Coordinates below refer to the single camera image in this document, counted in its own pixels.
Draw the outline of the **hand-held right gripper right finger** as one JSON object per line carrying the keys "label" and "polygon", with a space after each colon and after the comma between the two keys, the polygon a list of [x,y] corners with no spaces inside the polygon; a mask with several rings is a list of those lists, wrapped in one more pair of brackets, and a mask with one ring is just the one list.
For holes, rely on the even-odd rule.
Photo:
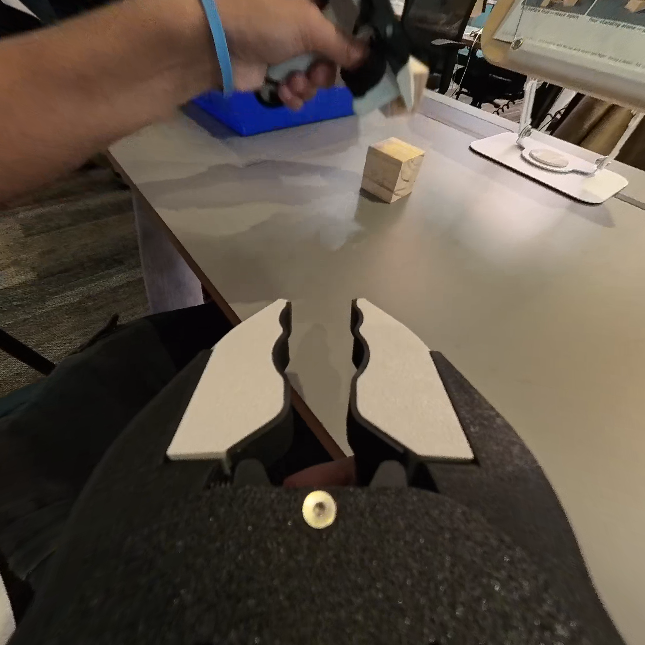
{"label": "hand-held right gripper right finger", "polygon": [[403,461],[472,463],[466,437],[431,350],[366,298],[351,302],[347,438],[357,457],[390,451]]}

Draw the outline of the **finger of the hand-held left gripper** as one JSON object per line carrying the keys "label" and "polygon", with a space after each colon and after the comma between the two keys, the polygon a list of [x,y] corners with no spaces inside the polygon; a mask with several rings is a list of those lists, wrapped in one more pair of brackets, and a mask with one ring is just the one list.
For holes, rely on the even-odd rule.
{"label": "finger of the hand-held left gripper", "polygon": [[406,110],[406,66],[360,66],[351,70],[352,110],[365,116],[376,110]]}

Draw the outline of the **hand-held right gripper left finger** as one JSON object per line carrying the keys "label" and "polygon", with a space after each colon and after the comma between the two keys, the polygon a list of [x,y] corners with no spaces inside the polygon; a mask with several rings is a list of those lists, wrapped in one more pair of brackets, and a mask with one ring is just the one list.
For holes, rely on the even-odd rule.
{"label": "hand-held right gripper left finger", "polygon": [[294,436],[285,375],[292,305],[277,299],[218,341],[166,450],[170,461],[217,461],[232,474],[245,460],[269,469]]}

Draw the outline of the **wooden cube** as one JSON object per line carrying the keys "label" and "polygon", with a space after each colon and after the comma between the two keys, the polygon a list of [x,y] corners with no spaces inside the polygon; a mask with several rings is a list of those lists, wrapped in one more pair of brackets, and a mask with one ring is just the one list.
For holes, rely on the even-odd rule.
{"label": "wooden cube", "polygon": [[360,190],[391,204],[411,194],[425,151],[396,137],[376,142],[367,150]]}
{"label": "wooden cube", "polygon": [[405,68],[401,69],[397,77],[403,81],[403,88],[399,95],[382,108],[386,117],[414,114],[421,106],[423,94],[430,74],[429,68],[413,55],[409,56]]}

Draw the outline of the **person's left forearm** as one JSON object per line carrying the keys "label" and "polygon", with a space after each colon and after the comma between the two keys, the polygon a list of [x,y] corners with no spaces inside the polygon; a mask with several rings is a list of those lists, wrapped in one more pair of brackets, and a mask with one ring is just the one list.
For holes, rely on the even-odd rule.
{"label": "person's left forearm", "polygon": [[1,202],[221,80],[199,1],[121,1],[1,40]]}

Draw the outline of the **person's left hand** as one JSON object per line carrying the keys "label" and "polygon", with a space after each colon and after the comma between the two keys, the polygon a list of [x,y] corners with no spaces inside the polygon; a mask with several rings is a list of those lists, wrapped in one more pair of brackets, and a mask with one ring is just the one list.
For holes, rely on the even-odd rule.
{"label": "person's left hand", "polygon": [[259,90],[270,67],[312,56],[305,72],[278,84],[278,98],[291,110],[333,85],[338,68],[354,69],[368,56],[365,42],[337,28],[311,1],[220,1],[217,11],[237,91]]}

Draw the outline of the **black office chair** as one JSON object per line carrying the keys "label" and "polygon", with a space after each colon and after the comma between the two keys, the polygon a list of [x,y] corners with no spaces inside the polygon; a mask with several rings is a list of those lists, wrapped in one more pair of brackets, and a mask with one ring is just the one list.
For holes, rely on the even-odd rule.
{"label": "black office chair", "polygon": [[430,70],[427,88],[448,91],[463,35],[480,1],[405,1],[402,27],[412,55]]}

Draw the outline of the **blue plastic tray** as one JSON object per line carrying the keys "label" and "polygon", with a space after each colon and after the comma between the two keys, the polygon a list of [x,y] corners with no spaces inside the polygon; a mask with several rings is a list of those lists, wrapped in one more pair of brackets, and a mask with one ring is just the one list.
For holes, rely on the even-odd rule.
{"label": "blue plastic tray", "polygon": [[268,106],[253,92],[225,96],[208,92],[187,102],[182,113],[212,135],[231,132],[250,137],[285,128],[294,128],[353,115],[352,95],[346,87],[319,90],[302,109]]}

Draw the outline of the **grey table leg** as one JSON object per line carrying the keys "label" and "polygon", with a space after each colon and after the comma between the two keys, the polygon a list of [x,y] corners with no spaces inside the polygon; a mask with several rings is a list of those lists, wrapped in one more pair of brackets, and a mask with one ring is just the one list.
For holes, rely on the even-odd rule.
{"label": "grey table leg", "polygon": [[135,195],[132,205],[149,313],[202,305],[200,280],[173,246],[154,210]]}

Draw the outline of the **person's dark trouser leg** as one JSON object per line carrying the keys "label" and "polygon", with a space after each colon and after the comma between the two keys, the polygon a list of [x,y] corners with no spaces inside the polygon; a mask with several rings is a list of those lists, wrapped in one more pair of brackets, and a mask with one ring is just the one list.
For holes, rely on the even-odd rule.
{"label": "person's dark trouser leg", "polygon": [[1,419],[1,576],[20,585],[56,548],[105,451],[233,325],[214,303],[102,330]]}

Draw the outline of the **sign stand with white base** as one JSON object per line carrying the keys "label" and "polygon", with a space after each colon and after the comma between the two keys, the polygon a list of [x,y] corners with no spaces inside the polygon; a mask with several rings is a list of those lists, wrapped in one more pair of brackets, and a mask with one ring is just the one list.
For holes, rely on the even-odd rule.
{"label": "sign stand with white base", "polygon": [[[526,77],[517,134],[471,142],[477,155],[587,205],[627,185],[608,169],[644,117],[643,1],[497,1],[480,38],[485,59]],[[547,82],[632,113],[610,153],[592,159],[548,143],[531,125],[536,89]]]}

